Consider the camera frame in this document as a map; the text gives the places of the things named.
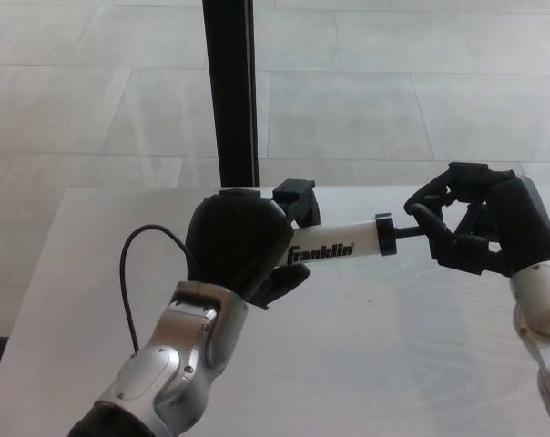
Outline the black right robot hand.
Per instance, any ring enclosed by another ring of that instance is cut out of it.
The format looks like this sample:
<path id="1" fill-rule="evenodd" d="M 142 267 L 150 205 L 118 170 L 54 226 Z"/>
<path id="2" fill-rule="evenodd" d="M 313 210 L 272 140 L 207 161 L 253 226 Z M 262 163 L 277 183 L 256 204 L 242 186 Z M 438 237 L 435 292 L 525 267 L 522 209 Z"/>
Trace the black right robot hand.
<path id="1" fill-rule="evenodd" d="M 453 162 L 404 204 L 432 259 L 475 275 L 507 278 L 550 261 L 550 218 L 534 182 L 512 170 Z"/>

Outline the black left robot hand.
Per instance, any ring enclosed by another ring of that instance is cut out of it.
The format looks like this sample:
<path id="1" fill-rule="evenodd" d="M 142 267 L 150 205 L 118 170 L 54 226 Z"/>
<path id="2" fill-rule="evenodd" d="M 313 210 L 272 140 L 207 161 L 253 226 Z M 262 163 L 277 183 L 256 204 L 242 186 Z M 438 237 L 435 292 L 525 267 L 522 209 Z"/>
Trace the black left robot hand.
<path id="1" fill-rule="evenodd" d="M 188 226 L 188 280 L 224 287 L 266 309 L 309 276 L 303 264 L 280 266 L 300 228 L 319 225 L 315 182 L 287 179 L 264 198 L 258 190 L 222 189 L 205 198 Z"/>

